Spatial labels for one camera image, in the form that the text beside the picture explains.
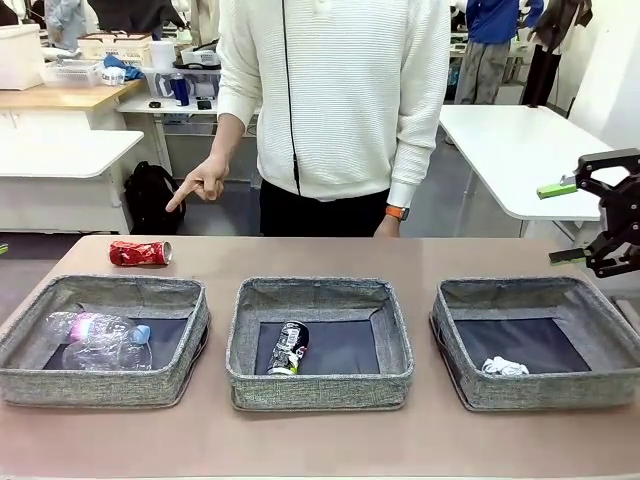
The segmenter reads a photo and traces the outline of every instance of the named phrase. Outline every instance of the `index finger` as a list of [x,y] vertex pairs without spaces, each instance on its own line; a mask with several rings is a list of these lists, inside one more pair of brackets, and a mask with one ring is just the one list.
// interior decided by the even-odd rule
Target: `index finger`
[[182,202],[184,202],[184,199],[193,192],[193,189],[194,186],[190,182],[183,182],[182,185],[180,185],[180,188],[176,190],[176,193],[173,194],[173,198],[169,200],[169,203],[167,203],[165,210],[167,212],[173,212]]

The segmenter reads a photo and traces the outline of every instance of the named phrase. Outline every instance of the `black can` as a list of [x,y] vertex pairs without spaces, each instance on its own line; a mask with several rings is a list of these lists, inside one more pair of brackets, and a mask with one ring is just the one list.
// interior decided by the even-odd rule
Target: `black can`
[[297,375],[300,360],[309,347],[309,329],[300,322],[286,322],[273,347],[267,375]]

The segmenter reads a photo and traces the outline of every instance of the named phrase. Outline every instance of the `gray pants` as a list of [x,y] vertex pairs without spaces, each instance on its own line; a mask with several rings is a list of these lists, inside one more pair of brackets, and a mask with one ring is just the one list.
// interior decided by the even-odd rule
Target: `gray pants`
[[462,59],[456,105],[492,105],[502,84],[510,42],[484,45],[469,42]]

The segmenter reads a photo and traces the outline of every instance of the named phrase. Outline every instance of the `hand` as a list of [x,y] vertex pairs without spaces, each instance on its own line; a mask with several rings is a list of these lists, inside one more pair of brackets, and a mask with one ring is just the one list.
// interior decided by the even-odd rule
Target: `hand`
[[167,212],[173,212],[191,193],[205,201],[216,200],[224,190],[224,179],[229,175],[229,161],[211,155],[187,175],[167,204]]
[[53,41],[53,43],[60,43],[62,41],[62,29],[52,29],[51,40]]
[[400,220],[391,215],[385,215],[373,236],[374,238],[399,238]]

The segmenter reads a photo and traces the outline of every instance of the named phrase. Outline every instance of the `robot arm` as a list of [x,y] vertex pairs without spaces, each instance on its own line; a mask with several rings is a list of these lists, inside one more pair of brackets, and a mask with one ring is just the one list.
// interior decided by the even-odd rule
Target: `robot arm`
[[[629,175],[615,186],[593,178],[594,172],[612,167],[624,167]],[[557,186],[539,189],[538,196],[544,199],[577,189],[600,197],[604,230],[584,248],[550,254],[551,263],[586,259],[599,278],[640,270],[640,150],[585,155],[574,176],[564,177]]]

